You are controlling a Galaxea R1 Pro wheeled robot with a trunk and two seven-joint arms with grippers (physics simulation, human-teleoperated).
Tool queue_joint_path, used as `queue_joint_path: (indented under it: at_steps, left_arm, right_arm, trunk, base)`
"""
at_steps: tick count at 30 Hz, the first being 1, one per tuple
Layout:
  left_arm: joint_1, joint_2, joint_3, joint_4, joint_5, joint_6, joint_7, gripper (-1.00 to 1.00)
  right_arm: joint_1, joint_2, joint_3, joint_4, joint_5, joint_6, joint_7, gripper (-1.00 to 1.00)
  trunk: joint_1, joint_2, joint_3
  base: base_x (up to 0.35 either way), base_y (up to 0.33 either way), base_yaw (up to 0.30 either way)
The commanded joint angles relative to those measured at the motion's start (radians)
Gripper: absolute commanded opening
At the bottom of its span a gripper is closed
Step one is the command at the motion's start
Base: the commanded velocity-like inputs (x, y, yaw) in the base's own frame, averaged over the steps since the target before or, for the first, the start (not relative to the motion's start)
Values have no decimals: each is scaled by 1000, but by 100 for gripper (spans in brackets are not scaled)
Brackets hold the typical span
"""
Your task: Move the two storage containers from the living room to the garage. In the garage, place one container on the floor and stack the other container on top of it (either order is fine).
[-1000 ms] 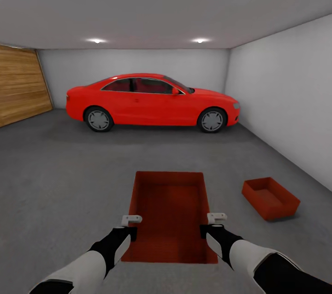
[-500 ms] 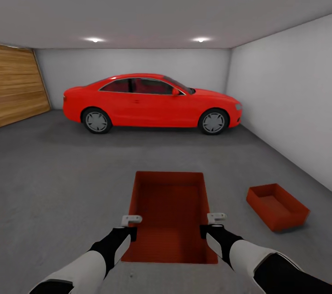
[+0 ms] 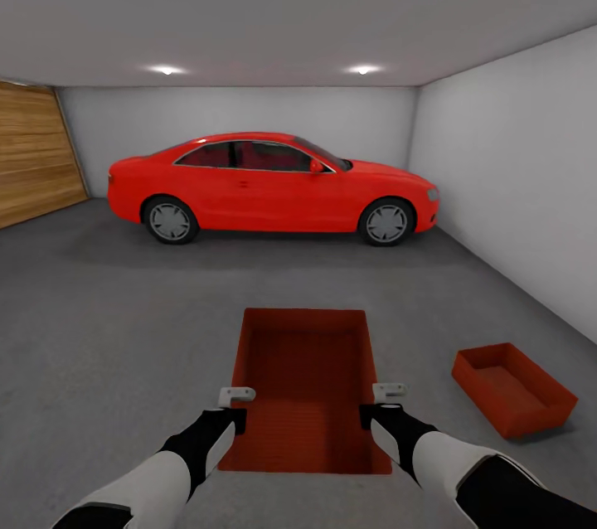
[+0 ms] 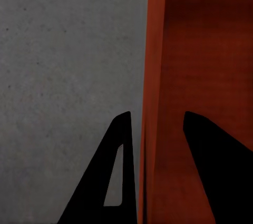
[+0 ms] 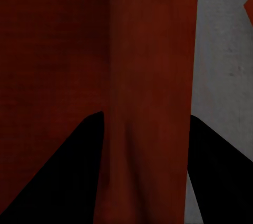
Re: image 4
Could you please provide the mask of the storage box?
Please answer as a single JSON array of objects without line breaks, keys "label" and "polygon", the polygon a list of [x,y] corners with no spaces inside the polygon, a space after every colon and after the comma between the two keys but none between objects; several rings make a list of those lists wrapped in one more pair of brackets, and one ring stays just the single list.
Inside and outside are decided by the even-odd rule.
[{"label": "storage box", "polygon": [[187,111],[253,151],[253,0],[148,0],[138,224],[217,224]]}]

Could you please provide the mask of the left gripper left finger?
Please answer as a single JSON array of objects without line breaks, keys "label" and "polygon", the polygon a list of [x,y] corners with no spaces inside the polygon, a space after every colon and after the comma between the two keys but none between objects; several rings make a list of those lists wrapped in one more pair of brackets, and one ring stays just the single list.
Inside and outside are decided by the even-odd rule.
[{"label": "left gripper left finger", "polygon": [[[116,153],[122,144],[122,204],[104,206]],[[57,224],[137,224],[130,111],[112,120]]]}]

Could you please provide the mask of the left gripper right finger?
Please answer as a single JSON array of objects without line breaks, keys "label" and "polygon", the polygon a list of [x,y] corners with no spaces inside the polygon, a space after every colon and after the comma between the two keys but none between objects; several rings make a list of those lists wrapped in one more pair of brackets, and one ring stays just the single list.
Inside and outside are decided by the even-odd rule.
[{"label": "left gripper right finger", "polygon": [[253,151],[203,115],[183,131],[217,224],[253,224]]}]

